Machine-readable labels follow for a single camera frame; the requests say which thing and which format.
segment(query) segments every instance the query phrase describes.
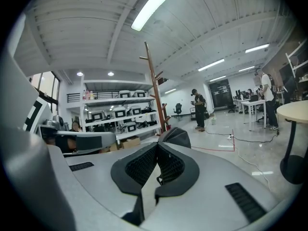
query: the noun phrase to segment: round black table base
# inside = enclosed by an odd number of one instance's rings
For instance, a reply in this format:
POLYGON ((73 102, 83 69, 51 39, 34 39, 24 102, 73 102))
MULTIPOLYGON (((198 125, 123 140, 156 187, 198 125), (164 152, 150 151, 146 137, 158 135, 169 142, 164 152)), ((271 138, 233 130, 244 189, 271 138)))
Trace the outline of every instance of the round black table base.
POLYGON ((301 168, 303 158, 297 155, 291 155, 288 161, 280 162, 280 170, 283 177, 292 184, 301 184, 307 177, 307 167, 301 168))

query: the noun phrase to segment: black t-shirt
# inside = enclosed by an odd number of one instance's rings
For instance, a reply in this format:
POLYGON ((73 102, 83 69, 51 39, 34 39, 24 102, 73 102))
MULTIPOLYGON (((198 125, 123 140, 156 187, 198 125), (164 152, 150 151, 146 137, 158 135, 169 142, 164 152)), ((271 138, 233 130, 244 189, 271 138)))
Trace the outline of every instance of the black t-shirt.
POLYGON ((195 96, 194 98, 195 102, 198 103, 198 102, 202 102, 203 104, 200 104, 200 105, 195 105, 196 107, 196 110, 198 110, 199 112, 204 112, 205 111, 205 98, 199 94, 198 96, 195 96))

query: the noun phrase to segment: shelf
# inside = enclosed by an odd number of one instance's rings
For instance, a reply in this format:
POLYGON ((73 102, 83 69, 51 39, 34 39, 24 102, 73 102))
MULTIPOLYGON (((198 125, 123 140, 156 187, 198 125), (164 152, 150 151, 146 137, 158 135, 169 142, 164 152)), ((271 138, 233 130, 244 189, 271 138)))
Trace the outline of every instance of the shelf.
POLYGON ((148 103, 155 100, 152 97, 145 98, 109 98, 109 99, 96 99, 96 100, 84 100, 83 104, 88 107, 99 107, 105 105, 124 105, 124 104, 134 104, 134 103, 148 103))
POLYGON ((303 53, 308 47, 308 41, 305 39, 288 57, 298 56, 303 53))
POLYGON ((307 61, 304 61, 302 64, 300 64, 300 65, 297 65, 297 66, 295 66, 294 68, 293 68, 293 70, 296 70, 296 69, 298 69, 298 68, 300 68, 300 67, 302 67, 302 66, 304 66, 304 65, 306 65, 306 64, 308 64, 308 60, 307 61))
POLYGON ((158 129, 158 128, 160 128, 160 124, 156 124, 154 126, 149 126, 147 128, 137 129, 136 131, 133 131, 133 132, 116 134, 116 139, 122 140, 122 139, 125 139, 125 138, 128 138, 128 137, 132 137, 132 136, 135 136, 135 135, 138 135, 138 134, 141 134, 141 133, 145 133, 145 132, 148 132, 148 131, 152 131, 152 130, 158 129))
POLYGON ((86 127, 105 124, 105 123, 112 123, 112 122, 116 122, 116 121, 123 121, 123 120, 127 120, 127 119, 138 118, 138 117, 141 117, 141 116, 148 116, 148 115, 150 116, 150 115, 155 115, 155 114, 157 114, 157 111, 149 112, 149 113, 145 113, 145 114, 139 114, 139 115, 132 115, 132 116, 130 115, 130 116, 126 116, 126 117, 113 118, 113 119, 104 120, 104 121, 94 121, 94 122, 86 123, 86 127))
POLYGON ((302 80, 300 80, 299 83, 305 82, 305 81, 308 81, 308 78, 307 78, 307 79, 302 79, 302 80))
POLYGON ((123 80, 84 80, 89 91, 149 90, 152 84, 123 80))

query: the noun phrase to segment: ceiling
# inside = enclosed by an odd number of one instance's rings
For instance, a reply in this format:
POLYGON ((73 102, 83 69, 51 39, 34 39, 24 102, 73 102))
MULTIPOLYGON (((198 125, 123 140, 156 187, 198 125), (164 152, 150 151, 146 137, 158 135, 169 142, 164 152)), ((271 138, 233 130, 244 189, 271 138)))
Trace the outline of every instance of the ceiling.
POLYGON ((210 80, 263 66, 295 26, 283 0, 166 0, 138 32, 130 26, 146 2, 33 0, 14 57, 27 76, 58 69, 145 74, 148 63, 139 57, 147 41, 156 74, 163 70, 175 83, 210 80))

